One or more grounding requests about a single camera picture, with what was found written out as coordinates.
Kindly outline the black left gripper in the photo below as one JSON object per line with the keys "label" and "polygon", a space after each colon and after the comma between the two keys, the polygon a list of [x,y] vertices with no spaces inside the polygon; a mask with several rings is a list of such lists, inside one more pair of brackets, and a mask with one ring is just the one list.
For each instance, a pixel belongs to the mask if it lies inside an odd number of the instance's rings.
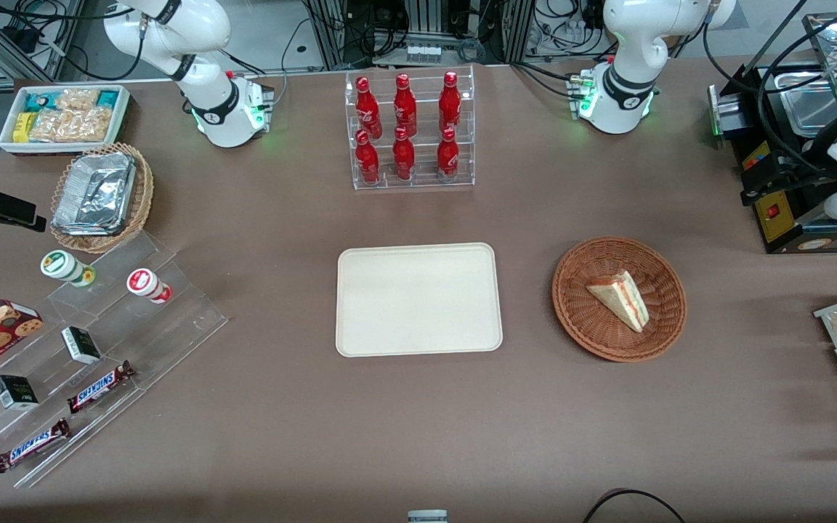
{"label": "black left gripper", "polygon": [[807,140],[801,147],[800,163],[787,156],[761,156],[742,171],[742,206],[753,206],[770,193],[786,192],[796,187],[837,183],[837,160],[830,147],[837,138]]}

